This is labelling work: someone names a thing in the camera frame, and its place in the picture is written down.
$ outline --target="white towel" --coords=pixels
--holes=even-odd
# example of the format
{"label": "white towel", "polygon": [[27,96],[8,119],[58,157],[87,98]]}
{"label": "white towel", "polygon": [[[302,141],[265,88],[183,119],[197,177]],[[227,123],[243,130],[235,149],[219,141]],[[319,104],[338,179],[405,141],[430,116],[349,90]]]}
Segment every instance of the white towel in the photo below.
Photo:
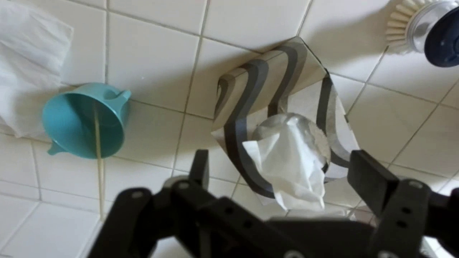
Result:
{"label": "white towel", "polygon": [[60,86],[72,28],[12,1],[0,1],[0,121],[16,137],[42,131],[39,113]]}

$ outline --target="white cloth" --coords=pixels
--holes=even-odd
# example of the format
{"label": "white cloth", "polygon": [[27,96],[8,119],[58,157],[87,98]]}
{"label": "white cloth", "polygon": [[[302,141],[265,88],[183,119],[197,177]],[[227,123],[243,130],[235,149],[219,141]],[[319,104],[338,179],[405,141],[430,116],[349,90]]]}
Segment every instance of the white cloth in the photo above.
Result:
{"label": "white cloth", "polygon": [[60,86],[72,28],[12,1],[0,1],[0,121],[16,137],[42,131],[39,113]]}
{"label": "white cloth", "polygon": [[243,141],[259,174],[283,209],[323,209],[323,172],[329,162],[325,134],[299,114],[275,114],[256,129],[256,140]]}

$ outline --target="tile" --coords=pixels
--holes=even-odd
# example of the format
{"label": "tile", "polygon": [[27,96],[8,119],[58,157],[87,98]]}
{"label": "tile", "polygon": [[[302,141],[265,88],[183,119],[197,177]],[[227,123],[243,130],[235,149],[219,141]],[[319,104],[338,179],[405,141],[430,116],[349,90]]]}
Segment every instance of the tile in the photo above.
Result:
{"label": "tile", "polygon": [[105,0],[72,0],[72,1],[80,1],[80,2],[84,2],[88,5],[105,8]]}
{"label": "tile", "polygon": [[0,194],[0,249],[27,219],[37,202]]}
{"label": "tile", "polygon": [[459,110],[438,106],[394,163],[451,176],[459,170]]}
{"label": "tile", "polygon": [[184,248],[174,237],[163,237],[157,240],[153,258],[190,258]]}
{"label": "tile", "polygon": [[346,219],[351,209],[339,205],[325,203],[323,210],[305,210],[305,209],[289,209],[286,216],[299,217],[336,217]]}
{"label": "tile", "polygon": [[0,179],[37,186],[29,140],[0,134],[0,163]]}
{"label": "tile", "polygon": [[348,119],[361,149],[391,162],[432,107],[432,103],[368,84]]}
{"label": "tile", "polygon": [[299,35],[323,65],[365,81],[385,47],[388,0],[312,1]]}
{"label": "tile", "polygon": [[256,55],[253,51],[203,38],[186,111],[213,119],[219,76]]}
{"label": "tile", "polygon": [[447,182],[447,183],[440,189],[440,193],[448,196],[450,192],[451,192],[454,187],[459,187],[459,180],[455,180],[455,179]]}
{"label": "tile", "polygon": [[171,167],[183,114],[131,103],[124,143],[114,156]]}
{"label": "tile", "polygon": [[157,193],[171,169],[110,157],[105,160],[105,199],[114,200],[127,187],[147,187]]}
{"label": "tile", "polygon": [[97,164],[93,159],[81,159],[61,151],[48,154],[48,144],[32,143],[37,157],[39,186],[42,189],[97,197]]}
{"label": "tile", "polygon": [[308,2],[308,0],[209,1],[203,35],[246,48],[266,50],[296,34]]}
{"label": "tile", "polygon": [[435,190],[435,192],[440,187],[443,187],[448,180],[447,177],[418,172],[418,170],[397,166],[397,164],[389,166],[389,172],[392,172],[398,179],[410,179],[411,177],[411,179],[421,180],[421,182],[427,183],[431,187],[431,190]]}
{"label": "tile", "polygon": [[232,199],[262,220],[286,213],[275,199],[262,197],[246,184],[236,184]]}
{"label": "tile", "polygon": [[108,83],[136,100],[184,110],[197,37],[117,14],[108,20]]}
{"label": "tile", "polygon": [[[94,212],[98,215],[98,199],[87,197],[74,193],[55,192],[48,189],[41,189],[41,200],[42,203],[52,203],[58,206],[67,206],[72,209],[82,209],[88,212]],[[111,207],[113,202],[105,200],[103,203],[103,212],[107,213]]]}
{"label": "tile", "polygon": [[202,25],[204,2],[204,0],[110,0],[110,10],[197,34]]}
{"label": "tile", "polygon": [[212,139],[210,129],[210,120],[189,114],[184,116],[174,169],[189,170],[196,149],[207,149],[210,176],[236,182],[239,173],[216,140]]}
{"label": "tile", "polygon": [[72,40],[61,70],[64,83],[104,80],[104,11],[61,0],[18,0],[37,5],[72,27]]}
{"label": "tile", "polygon": [[348,184],[346,177],[341,177],[325,183],[323,200],[333,205],[354,207],[359,202],[359,196]]}
{"label": "tile", "polygon": [[369,83],[440,101],[457,80],[457,70],[457,67],[434,67],[421,53],[395,54],[387,51]]}
{"label": "tile", "polygon": [[[75,206],[91,209],[94,200],[98,199],[95,160],[81,159],[68,153],[49,156],[45,153],[45,144],[37,143],[34,146],[41,187],[44,190],[67,193],[55,196],[52,192],[42,192],[42,199],[54,202],[57,199],[57,203],[72,202]],[[104,164],[105,200],[114,200],[115,194],[126,187],[144,186],[151,192],[157,192],[171,173],[171,169],[117,157],[105,159]],[[75,200],[74,197],[77,196],[72,194],[91,199]]]}
{"label": "tile", "polygon": [[459,107],[459,83],[455,83],[454,87],[443,98],[443,104]]}
{"label": "tile", "polygon": [[97,220],[95,226],[93,227],[93,230],[90,232],[90,236],[87,237],[84,246],[82,246],[82,250],[80,252],[78,258],[87,258],[88,256],[88,252],[91,249],[91,245],[94,243],[98,232],[101,229],[101,222]]}
{"label": "tile", "polygon": [[424,237],[430,250],[438,256],[438,258],[453,258],[440,243],[435,237]]}
{"label": "tile", "polygon": [[39,199],[37,186],[18,184],[12,182],[0,180],[0,193],[12,194],[25,199]]}
{"label": "tile", "polygon": [[77,256],[97,216],[41,203],[1,250],[11,256]]}
{"label": "tile", "polygon": [[356,100],[359,91],[362,90],[364,83],[358,80],[341,77],[336,74],[331,74],[331,80],[332,80],[333,88],[339,96],[339,100],[342,101],[345,111],[348,111],[349,107]]}
{"label": "tile", "polygon": [[362,222],[362,223],[369,223],[371,219],[372,219],[372,213],[371,212],[365,212],[365,210],[359,210],[359,209],[354,209],[348,217],[349,217],[349,220],[358,220],[358,222]]}

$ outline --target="brush bristles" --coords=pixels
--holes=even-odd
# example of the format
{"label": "brush bristles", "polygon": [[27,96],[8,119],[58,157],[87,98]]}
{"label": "brush bristles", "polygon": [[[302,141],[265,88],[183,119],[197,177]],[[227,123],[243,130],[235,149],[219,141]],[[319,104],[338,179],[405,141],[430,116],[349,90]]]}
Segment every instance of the brush bristles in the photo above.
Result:
{"label": "brush bristles", "polygon": [[432,1],[437,0],[402,0],[395,5],[395,10],[389,14],[385,28],[385,40],[391,48],[397,53],[408,53],[412,50],[405,38],[407,25],[420,8]]}

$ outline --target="tissue paper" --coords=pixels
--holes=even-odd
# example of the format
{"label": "tissue paper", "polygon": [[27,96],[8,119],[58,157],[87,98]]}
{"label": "tissue paper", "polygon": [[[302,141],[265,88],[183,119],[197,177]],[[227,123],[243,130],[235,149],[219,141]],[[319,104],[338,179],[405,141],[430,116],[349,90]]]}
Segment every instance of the tissue paper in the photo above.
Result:
{"label": "tissue paper", "polygon": [[255,140],[243,141],[260,176],[283,209],[323,209],[323,167],[329,163],[325,134],[301,114],[275,114],[260,123]]}
{"label": "tissue paper", "polygon": [[42,131],[39,111],[58,88],[71,34],[45,12],[0,1],[0,121],[15,136]]}

